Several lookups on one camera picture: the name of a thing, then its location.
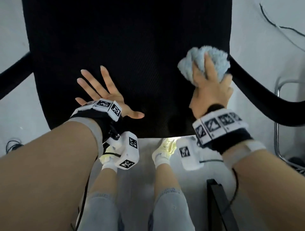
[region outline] rag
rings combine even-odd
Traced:
[[[181,74],[190,81],[194,86],[197,84],[193,80],[193,67],[192,63],[195,61],[199,70],[204,74],[204,53],[207,52],[211,57],[215,69],[218,73],[218,81],[220,82],[224,77],[226,71],[230,68],[230,62],[227,60],[228,54],[215,47],[203,46],[201,48],[193,47],[190,49],[185,58],[181,59],[178,63],[178,69]]]

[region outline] light gray shorts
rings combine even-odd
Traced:
[[[149,231],[195,231],[184,194],[166,189],[158,196],[148,220]],[[115,200],[108,194],[87,197],[78,231],[124,231]]]

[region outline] white sock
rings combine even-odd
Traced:
[[[102,170],[103,169],[112,169],[115,172],[117,172],[117,166],[114,165],[113,158],[111,158],[109,156],[105,157],[104,163],[102,163],[102,164],[103,164]]]
[[[155,162],[156,168],[159,165],[161,165],[161,164],[168,164],[168,165],[170,165],[170,160],[167,159],[166,157],[162,156],[162,153],[159,153],[159,154],[156,155],[154,162]]]

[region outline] floor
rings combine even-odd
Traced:
[[[305,52],[293,46],[277,28],[263,18],[257,0],[233,0],[231,55],[254,78],[270,91],[282,79],[305,81]],[[290,26],[305,32],[303,10],[305,2],[291,0],[265,0],[263,2],[271,19],[279,25]],[[305,38],[286,31],[299,46],[305,49]],[[0,0],[0,72],[11,66],[29,50],[21,0]],[[249,123],[251,135],[265,143],[274,152],[274,123],[265,117],[233,84],[235,92],[229,108],[235,110]],[[305,100],[305,91],[299,84],[283,87],[281,97],[290,101]],[[49,131],[45,121],[33,75],[28,77],[0,101],[0,156],[12,138],[27,143]],[[280,126],[280,150],[286,156],[304,153],[304,129]],[[129,171],[119,171],[120,193],[118,206],[126,230],[145,230],[147,217],[153,207],[154,166],[150,157],[160,139],[141,139],[140,162]],[[218,153],[205,150],[204,159],[221,158]],[[222,163],[207,163],[198,171],[186,172],[176,155],[171,166],[182,186],[189,204],[190,215],[196,230],[206,230],[205,181],[214,178],[221,183],[231,198],[235,189],[232,174]],[[101,165],[96,162],[90,180],[97,176]],[[264,224],[253,215],[250,202],[239,193],[232,206],[241,230],[264,230]]]

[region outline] palm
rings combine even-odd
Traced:
[[[129,116],[133,119],[141,119],[144,117],[144,114],[141,112],[135,112],[130,109],[128,105],[124,103],[124,98],[121,95],[121,93],[118,91],[116,86],[114,85],[109,72],[107,69],[103,66],[101,66],[101,73],[103,76],[103,79],[105,81],[106,87],[108,91],[103,88],[103,86],[91,75],[91,73],[87,70],[81,70],[81,74],[89,81],[89,83],[94,87],[89,86],[87,82],[82,79],[78,78],[77,82],[78,84],[88,93],[88,95],[93,99],[93,100],[99,100],[100,98],[108,99],[111,101],[116,101],[118,104],[122,107],[122,116]],[[80,105],[84,105],[87,102],[83,100],[82,98],[77,97],[76,101]]]

